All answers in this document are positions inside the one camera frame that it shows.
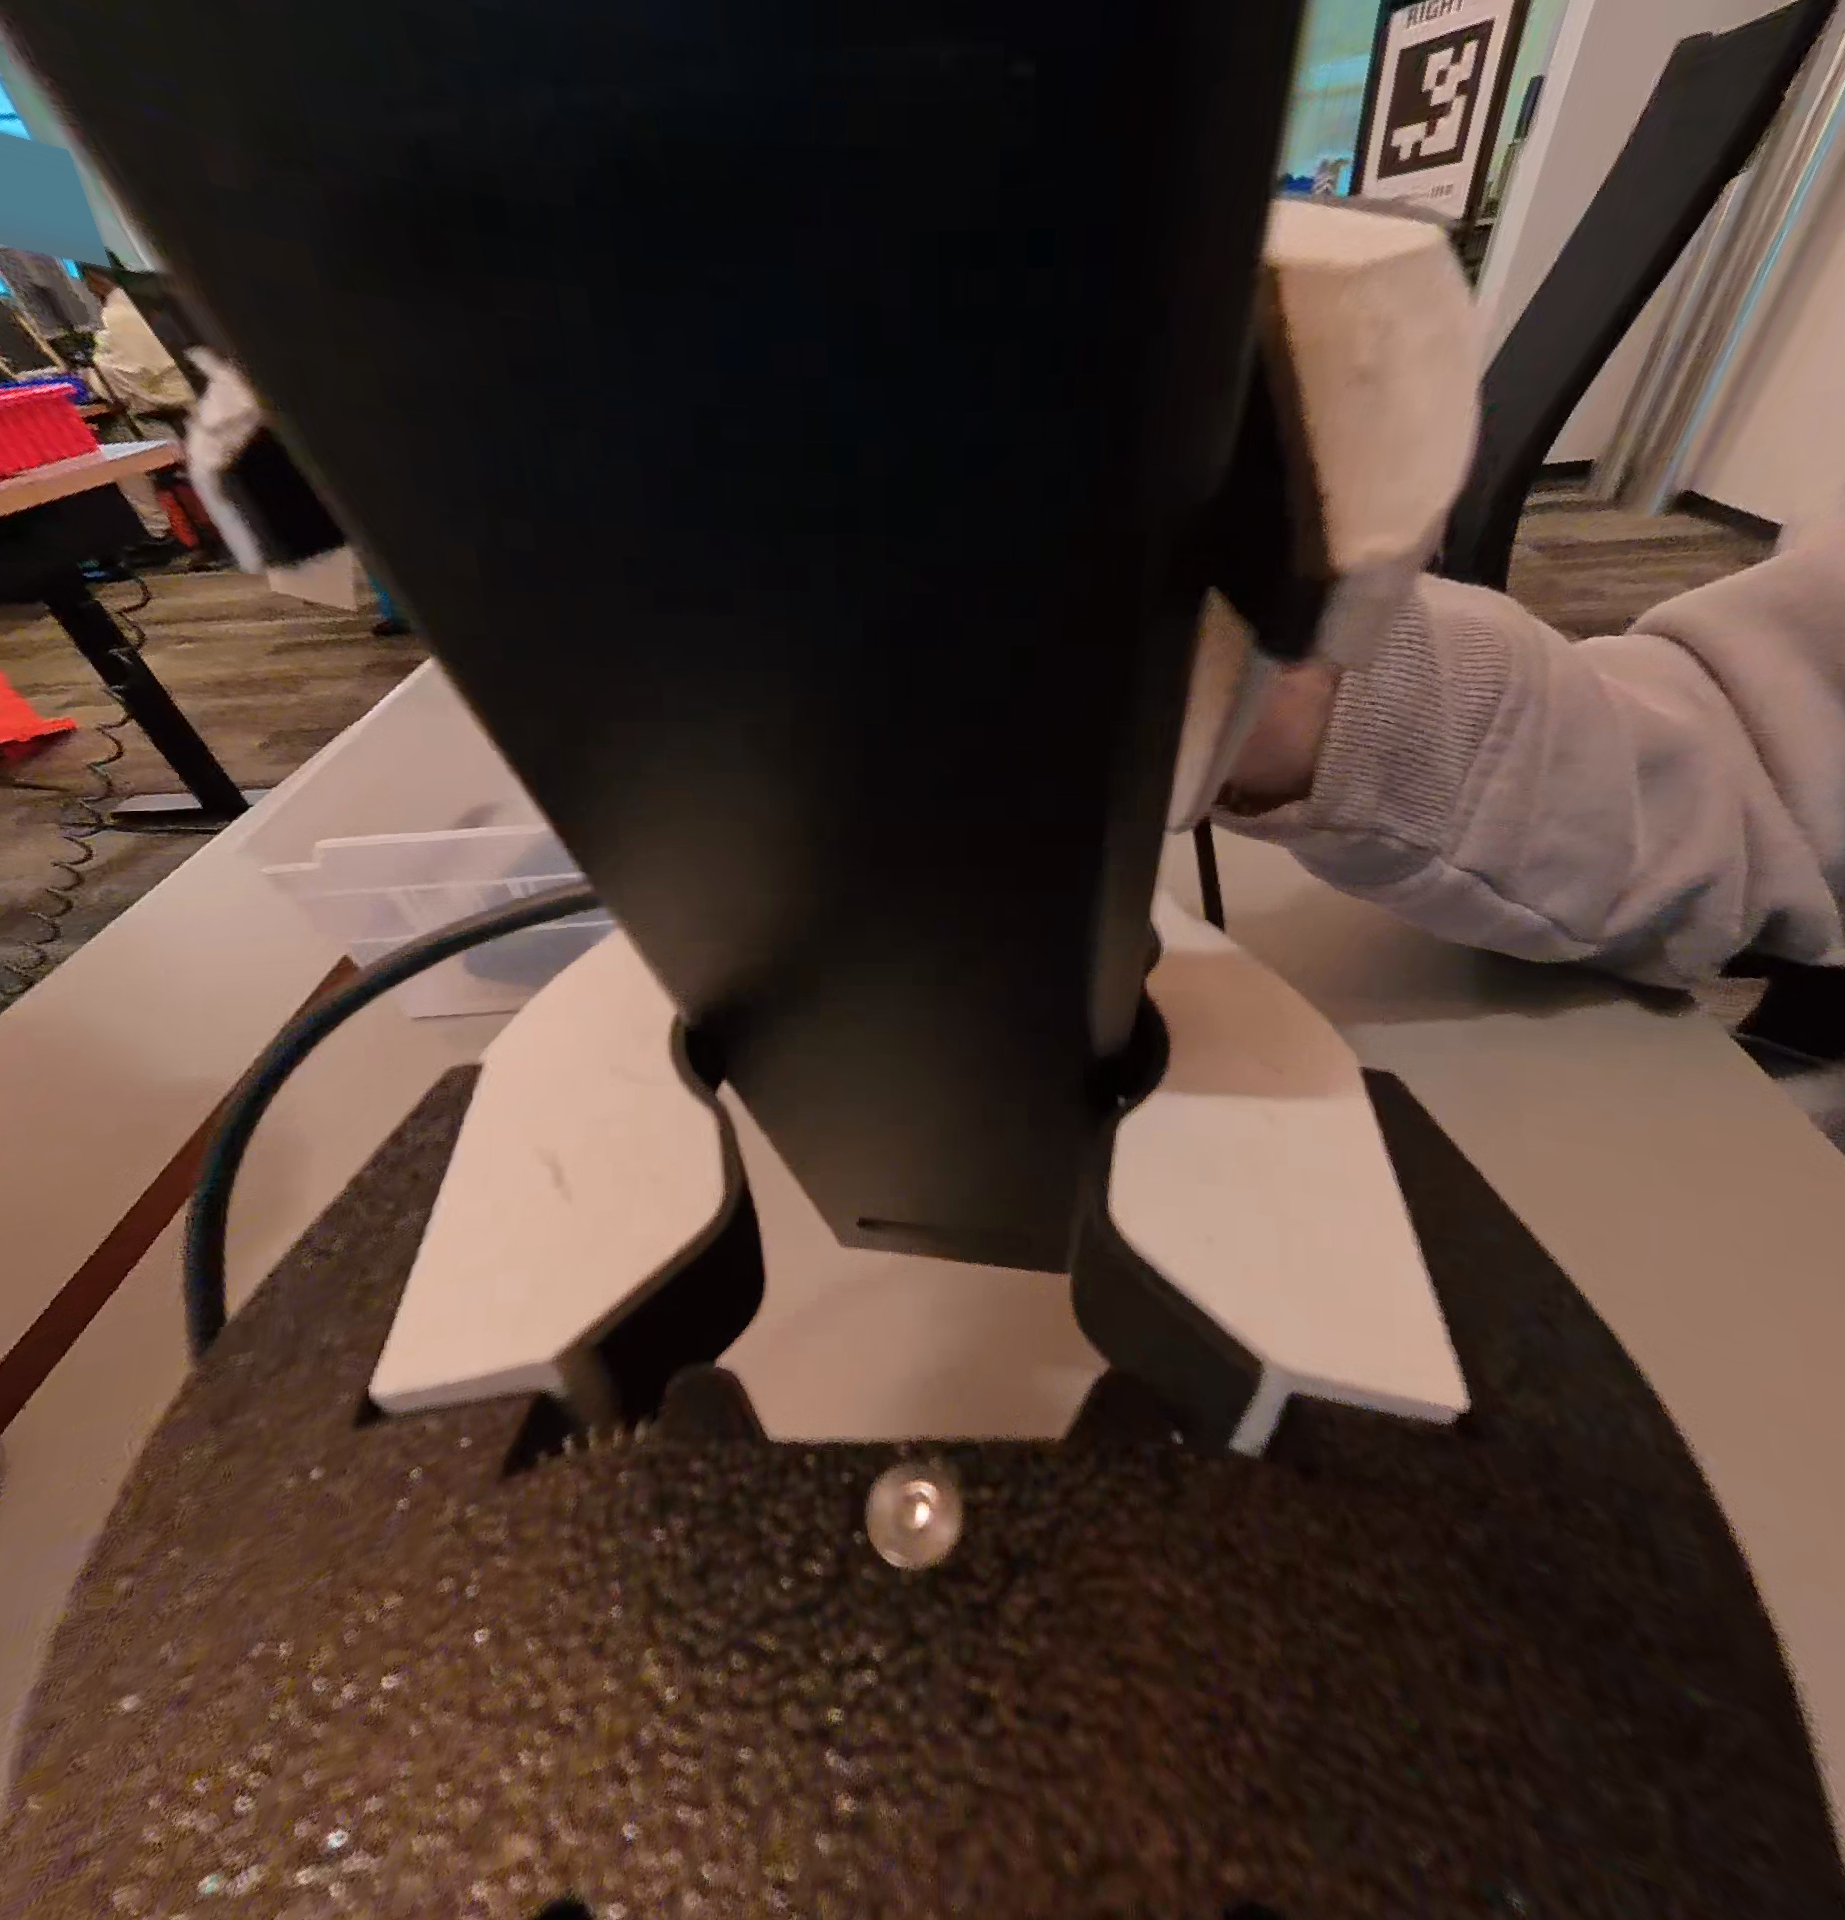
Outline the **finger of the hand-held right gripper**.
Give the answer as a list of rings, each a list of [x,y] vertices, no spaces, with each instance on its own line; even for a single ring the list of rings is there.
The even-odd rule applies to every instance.
[[[184,466],[238,570],[312,608],[364,611],[355,548],[247,379],[219,352],[188,352],[188,365]]]

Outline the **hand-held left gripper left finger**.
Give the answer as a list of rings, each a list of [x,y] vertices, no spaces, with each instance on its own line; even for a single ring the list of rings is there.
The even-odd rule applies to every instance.
[[[761,1310],[739,1140],[643,952],[609,933],[489,1046],[368,1401],[409,1418],[659,1401]]]

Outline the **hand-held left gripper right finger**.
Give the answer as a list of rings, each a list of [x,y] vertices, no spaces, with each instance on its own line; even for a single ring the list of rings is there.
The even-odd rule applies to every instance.
[[[1455,1424],[1466,1385],[1357,1056],[1174,897],[1150,925],[1162,1070],[1079,1226],[1082,1334],[1219,1454],[1263,1457],[1296,1401]]]

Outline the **clear plastic box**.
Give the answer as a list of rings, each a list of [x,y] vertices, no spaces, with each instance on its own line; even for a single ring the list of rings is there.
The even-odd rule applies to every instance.
[[[570,889],[577,867],[544,826],[473,826],[323,838],[262,875],[364,970],[478,915]],[[391,1003],[409,1021],[512,1018],[609,933],[599,906],[533,925],[433,966]]]

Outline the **black power bank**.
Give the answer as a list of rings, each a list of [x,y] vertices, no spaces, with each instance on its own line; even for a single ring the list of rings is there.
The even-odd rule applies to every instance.
[[[1059,1272],[1300,4],[0,4],[838,1239]]]

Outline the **person's right forearm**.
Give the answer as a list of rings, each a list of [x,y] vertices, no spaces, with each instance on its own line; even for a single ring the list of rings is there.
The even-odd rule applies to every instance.
[[[1424,577],[1309,799],[1215,819],[1445,944],[1682,992],[1842,966],[1845,503],[1615,637]]]

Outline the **wooden desk with black legs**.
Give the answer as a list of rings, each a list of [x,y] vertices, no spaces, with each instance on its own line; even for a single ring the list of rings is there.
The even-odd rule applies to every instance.
[[[110,805],[102,819],[118,833],[219,833],[254,801],[219,765],[85,577],[95,557],[118,557],[138,526],[129,503],[118,497],[120,481],[157,478],[177,463],[174,444],[148,440],[0,478],[0,608],[43,608],[181,783],[177,794]]]

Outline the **grey desk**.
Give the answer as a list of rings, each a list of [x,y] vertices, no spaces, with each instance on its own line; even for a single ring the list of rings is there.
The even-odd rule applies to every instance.
[[[1845,1918],[1845,1160],[1700,1014],[1268,873],[1455,1424],[1206,1449],[1070,1284],[841,1279],[732,1087],[732,1348],[385,1417],[452,1076],[125,1481],[0,1918]]]

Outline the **black office chair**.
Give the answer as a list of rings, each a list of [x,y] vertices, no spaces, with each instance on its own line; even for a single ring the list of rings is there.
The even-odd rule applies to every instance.
[[[1769,132],[1831,4],[1682,39],[1631,141],[1479,384],[1479,433],[1435,570],[1502,588],[1532,481],[1607,355]]]

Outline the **red plastic bin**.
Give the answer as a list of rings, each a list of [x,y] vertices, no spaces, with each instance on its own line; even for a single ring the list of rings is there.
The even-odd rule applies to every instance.
[[[95,451],[74,382],[0,387],[0,481]]]

